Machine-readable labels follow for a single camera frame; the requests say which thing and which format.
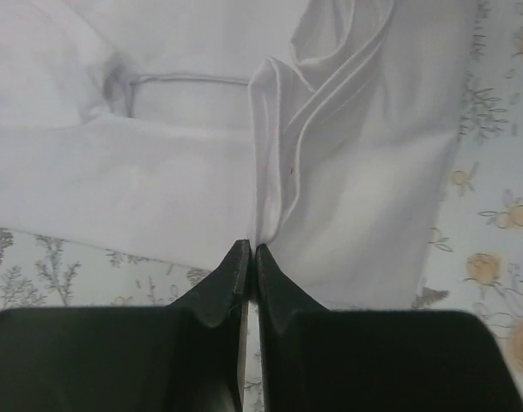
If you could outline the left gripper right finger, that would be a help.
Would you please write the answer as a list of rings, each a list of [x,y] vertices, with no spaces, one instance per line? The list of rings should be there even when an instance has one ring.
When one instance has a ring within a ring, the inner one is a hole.
[[[458,311],[332,311],[256,252],[269,411],[518,411],[490,331]]]

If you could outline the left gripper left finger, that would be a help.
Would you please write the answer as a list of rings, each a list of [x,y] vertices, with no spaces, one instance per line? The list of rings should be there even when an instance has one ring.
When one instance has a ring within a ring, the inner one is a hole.
[[[0,312],[0,411],[239,411],[249,244],[167,306]]]

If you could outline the white t shirt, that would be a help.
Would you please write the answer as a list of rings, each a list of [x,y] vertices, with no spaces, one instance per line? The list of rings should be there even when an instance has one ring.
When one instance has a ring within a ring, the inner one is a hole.
[[[0,227],[403,309],[473,1],[0,1]]]

